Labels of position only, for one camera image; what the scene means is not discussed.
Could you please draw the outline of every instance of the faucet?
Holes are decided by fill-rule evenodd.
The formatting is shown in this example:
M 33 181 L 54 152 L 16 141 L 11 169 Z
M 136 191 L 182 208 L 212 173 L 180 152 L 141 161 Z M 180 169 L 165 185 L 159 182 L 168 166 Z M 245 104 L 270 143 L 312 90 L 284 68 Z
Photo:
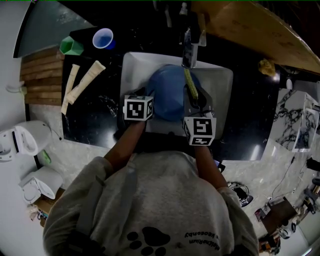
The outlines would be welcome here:
M 197 64 L 198 46 L 207 45 L 206 24 L 204 14 L 192 13 L 191 26 L 184 33 L 182 66 L 186 69 L 193 69 Z

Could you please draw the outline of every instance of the person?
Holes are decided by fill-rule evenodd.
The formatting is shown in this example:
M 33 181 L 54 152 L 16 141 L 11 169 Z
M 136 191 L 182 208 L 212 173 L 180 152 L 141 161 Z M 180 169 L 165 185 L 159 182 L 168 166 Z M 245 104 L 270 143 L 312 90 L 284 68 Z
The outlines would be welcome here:
M 68 237 L 99 178 L 103 190 L 89 238 L 102 255 L 258 255 L 253 225 L 210 150 L 195 146 L 195 159 L 179 151 L 133 154 L 144 129 L 145 122 L 131 124 L 54 204 L 43 232 L 47 254 L 70 255 Z

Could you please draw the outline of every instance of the plastic cup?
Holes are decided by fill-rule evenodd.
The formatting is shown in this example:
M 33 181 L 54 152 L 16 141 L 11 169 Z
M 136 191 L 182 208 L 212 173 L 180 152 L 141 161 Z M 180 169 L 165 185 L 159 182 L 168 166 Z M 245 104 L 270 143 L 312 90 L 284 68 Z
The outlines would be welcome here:
M 92 43 L 94 47 L 98 49 L 110 50 L 116 46 L 114 33 L 109 28 L 101 28 L 98 30 L 92 38 Z
M 68 36 L 61 41 L 60 52 L 64 55 L 81 55 L 83 51 L 83 44 L 75 41 L 71 36 Z

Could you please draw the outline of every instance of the green cup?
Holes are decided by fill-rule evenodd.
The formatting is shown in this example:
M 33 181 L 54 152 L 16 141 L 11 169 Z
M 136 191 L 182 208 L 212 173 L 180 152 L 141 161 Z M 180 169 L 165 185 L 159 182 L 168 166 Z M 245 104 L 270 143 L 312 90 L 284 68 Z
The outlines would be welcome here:
M 61 41 L 60 52 L 64 55 L 81 55 L 84 51 L 84 45 L 75 41 L 71 36 Z

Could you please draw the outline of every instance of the paw print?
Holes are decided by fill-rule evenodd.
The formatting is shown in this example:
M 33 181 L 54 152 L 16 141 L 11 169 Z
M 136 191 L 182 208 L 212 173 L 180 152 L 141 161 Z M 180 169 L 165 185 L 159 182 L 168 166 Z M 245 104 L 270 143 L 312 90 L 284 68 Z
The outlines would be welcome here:
M 158 247 L 154 254 L 155 256 L 164 256 L 166 255 L 166 248 L 162 247 L 163 245 L 166 245 L 170 241 L 170 236 L 168 234 L 162 233 L 159 229 L 155 227 L 144 227 L 142 229 L 142 233 L 144 236 L 144 241 L 148 245 L 144 247 L 141 250 L 141 255 L 143 256 L 148 256 L 151 255 L 154 252 L 153 247 Z M 130 249 L 132 250 L 137 250 L 142 246 L 142 242 L 137 240 L 139 237 L 137 232 L 131 232 L 129 233 L 126 238 L 129 241 L 132 241 L 130 243 Z

